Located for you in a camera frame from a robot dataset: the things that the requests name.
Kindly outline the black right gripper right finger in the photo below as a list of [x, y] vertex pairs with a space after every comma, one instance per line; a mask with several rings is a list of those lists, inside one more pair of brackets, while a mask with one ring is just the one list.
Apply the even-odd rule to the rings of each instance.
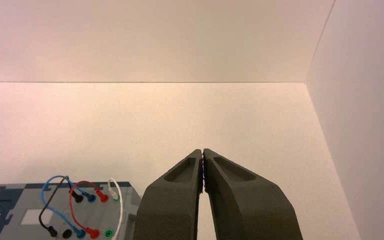
[[218, 240], [303, 238], [294, 207], [277, 184], [208, 148], [203, 164]]

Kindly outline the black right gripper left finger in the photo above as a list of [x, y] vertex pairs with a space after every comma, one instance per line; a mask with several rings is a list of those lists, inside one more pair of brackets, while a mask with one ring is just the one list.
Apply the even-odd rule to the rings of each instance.
[[195, 240], [203, 155], [195, 149], [151, 183], [138, 207], [133, 239]]

